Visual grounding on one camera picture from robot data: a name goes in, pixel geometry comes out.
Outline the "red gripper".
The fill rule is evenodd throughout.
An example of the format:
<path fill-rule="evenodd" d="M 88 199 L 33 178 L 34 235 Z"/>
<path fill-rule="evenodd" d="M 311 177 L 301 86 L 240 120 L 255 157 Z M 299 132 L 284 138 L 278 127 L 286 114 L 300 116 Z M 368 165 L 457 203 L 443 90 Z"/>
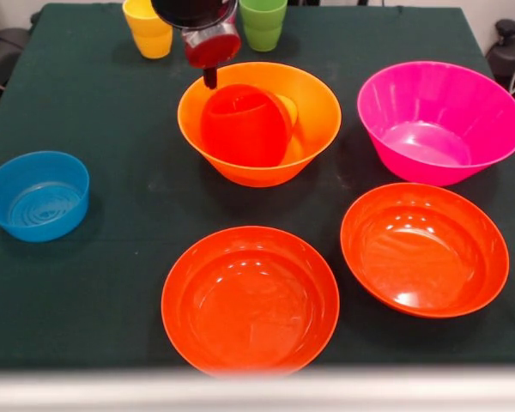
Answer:
<path fill-rule="evenodd" d="M 201 30 L 183 29 L 181 37 L 189 64 L 203 69 L 204 85 L 216 89 L 217 66 L 232 59 L 241 46 L 236 26 L 224 21 Z"/>

